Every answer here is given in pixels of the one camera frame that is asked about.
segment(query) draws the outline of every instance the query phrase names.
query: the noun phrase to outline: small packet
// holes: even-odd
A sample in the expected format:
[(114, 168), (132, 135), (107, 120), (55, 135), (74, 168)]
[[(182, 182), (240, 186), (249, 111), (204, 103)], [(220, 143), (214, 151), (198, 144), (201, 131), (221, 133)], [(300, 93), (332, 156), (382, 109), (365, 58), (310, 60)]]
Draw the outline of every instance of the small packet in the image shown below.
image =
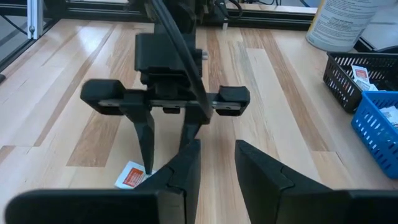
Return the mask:
[(394, 128), (398, 129), (398, 110), (395, 106), (381, 108), (380, 112), (387, 118)]
[(369, 91), (379, 91), (374, 84), (371, 84)]
[(362, 80), (360, 80), (360, 79), (357, 79), (357, 80), (355, 81), (355, 83), (360, 87), (360, 89), (361, 89), (362, 91), (370, 90), (370, 88), (371, 88), (371, 84), (366, 83), (366, 82), (364, 82), (364, 81), (362, 81)]
[(354, 82), (356, 82), (357, 80), (361, 80), (362, 82), (370, 84), (369, 73), (366, 68), (355, 65), (352, 65), (351, 67), (353, 68)]
[(144, 166), (129, 161), (114, 185), (120, 189), (134, 189), (155, 173), (156, 171), (153, 170), (151, 175), (147, 175)]

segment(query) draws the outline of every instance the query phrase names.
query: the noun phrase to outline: black plastic bracket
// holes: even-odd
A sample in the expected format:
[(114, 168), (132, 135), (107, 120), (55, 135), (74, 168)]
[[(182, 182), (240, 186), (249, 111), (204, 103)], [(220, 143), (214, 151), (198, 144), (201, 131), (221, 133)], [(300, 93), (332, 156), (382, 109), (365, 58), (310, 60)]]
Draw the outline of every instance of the black plastic bracket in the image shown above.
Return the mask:
[[(240, 116), (250, 103), (249, 90), (244, 86), (221, 86), (218, 93), (207, 93), (207, 97), (221, 116)], [(165, 100), (148, 90), (127, 90), (119, 80), (88, 80), (80, 98), (101, 114), (125, 115), (134, 123), (147, 174), (152, 172), (154, 163), (152, 107), (163, 107), (165, 113), (179, 113), (180, 108), (185, 108), (180, 150), (190, 144), (202, 125), (210, 122), (196, 101), (187, 101), (185, 96)]]

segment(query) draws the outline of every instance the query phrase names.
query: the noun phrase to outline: metal screw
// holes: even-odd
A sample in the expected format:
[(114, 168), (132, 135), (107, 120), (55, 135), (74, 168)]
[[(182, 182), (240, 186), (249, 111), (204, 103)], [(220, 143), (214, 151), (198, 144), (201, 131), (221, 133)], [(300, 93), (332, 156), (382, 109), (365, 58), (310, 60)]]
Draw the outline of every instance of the metal screw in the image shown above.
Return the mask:
[(202, 59), (202, 60), (208, 60), (208, 59), (209, 59), (209, 53), (203, 51), (203, 52), (201, 53), (201, 59)]

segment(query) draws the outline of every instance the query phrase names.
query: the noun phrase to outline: wooden table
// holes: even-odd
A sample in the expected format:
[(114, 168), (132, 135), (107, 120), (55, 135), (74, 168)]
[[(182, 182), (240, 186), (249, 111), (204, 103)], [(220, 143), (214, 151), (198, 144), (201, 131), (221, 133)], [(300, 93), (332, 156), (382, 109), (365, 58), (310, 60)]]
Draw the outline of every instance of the wooden table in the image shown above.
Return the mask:
[[(4, 72), (0, 86), (0, 208), (37, 188), (113, 188), (128, 161), (142, 163), (133, 124), (103, 116), (79, 98), (90, 78), (143, 88), (134, 35), (151, 24), (61, 20)], [(245, 85), (251, 103), (237, 118), (202, 127), (197, 223), (249, 223), (236, 177), (243, 139), (334, 189), (393, 189), (322, 81), (327, 56), (305, 32), (199, 28), (208, 91)], [(183, 114), (154, 109), (154, 168), (177, 153)]]

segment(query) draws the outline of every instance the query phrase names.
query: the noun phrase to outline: white label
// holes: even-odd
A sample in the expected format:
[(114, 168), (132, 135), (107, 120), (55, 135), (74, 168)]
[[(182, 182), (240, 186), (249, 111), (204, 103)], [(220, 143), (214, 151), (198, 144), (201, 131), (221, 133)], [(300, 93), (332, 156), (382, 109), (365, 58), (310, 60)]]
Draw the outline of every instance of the white label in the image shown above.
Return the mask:
[(120, 189), (134, 189), (155, 173), (153, 170), (151, 175), (147, 175), (144, 166), (129, 161), (114, 185)]
[(376, 0), (324, 0), (309, 41), (318, 39), (340, 47), (352, 46), (377, 11)]
[(370, 84), (369, 73), (366, 68), (355, 65), (352, 65), (351, 67), (353, 68), (354, 81), (361, 80), (362, 82)]

